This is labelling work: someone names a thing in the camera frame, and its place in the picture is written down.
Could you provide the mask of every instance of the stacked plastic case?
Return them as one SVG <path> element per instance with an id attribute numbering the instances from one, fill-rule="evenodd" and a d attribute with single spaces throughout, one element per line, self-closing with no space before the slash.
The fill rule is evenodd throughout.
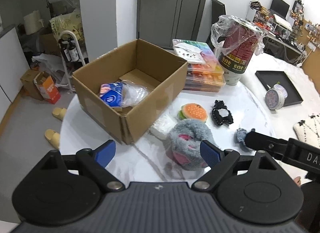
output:
<path id="1" fill-rule="evenodd" d="M 205 64 L 188 64 L 184 90 L 219 92 L 226 84 L 223 77 L 224 71 L 208 44 L 198 41 L 173 39 L 173 50 L 176 51 L 175 45 L 182 42 L 200 48 L 202 50 L 200 54 L 205 61 Z"/>

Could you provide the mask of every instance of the tiled floor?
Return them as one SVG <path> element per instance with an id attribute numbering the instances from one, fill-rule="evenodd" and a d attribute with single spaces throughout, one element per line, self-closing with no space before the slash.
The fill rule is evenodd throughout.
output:
<path id="1" fill-rule="evenodd" d="M 46 129 L 60 132 L 61 121 L 51 112 L 54 107 L 67 108 L 73 94 L 61 90 L 55 105 L 31 97 L 21 98 L 0 138 L 0 220 L 19 222 L 11 195 L 19 182 L 53 148 L 44 138 Z"/>

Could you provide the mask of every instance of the laptop screen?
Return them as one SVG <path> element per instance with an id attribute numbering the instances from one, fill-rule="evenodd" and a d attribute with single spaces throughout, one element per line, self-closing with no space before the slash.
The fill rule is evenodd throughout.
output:
<path id="1" fill-rule="evenodd" d="M 279 14 L 279 16 L 285 18 L 287 17 L 289 7 L 290 5 L 283 0 L 272 0 L 270 9 Z"/>

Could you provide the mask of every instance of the orange and white box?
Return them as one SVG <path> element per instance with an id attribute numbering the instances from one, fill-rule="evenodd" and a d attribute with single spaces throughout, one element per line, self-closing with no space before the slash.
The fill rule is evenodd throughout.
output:
<path id="1" fill-rule="evenodd" d="M 61 97 L 52 77 L 47 72 L 40 72 L 33 80 L 45 100 L 55 104 Z"/>

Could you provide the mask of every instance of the hamburger plush toy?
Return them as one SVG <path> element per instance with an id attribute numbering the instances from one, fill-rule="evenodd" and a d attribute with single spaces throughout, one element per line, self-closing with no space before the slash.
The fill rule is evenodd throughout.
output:
<path id="1" fill-rule="evenodd" d="M 181 107 L 181 110 L 179 111 L 179 119 L 199 119 L 200 121 L 205 122 L 208 118 L 207 112 L 205 109 L 196 103 L 189 103 L 185 104 Z"/>

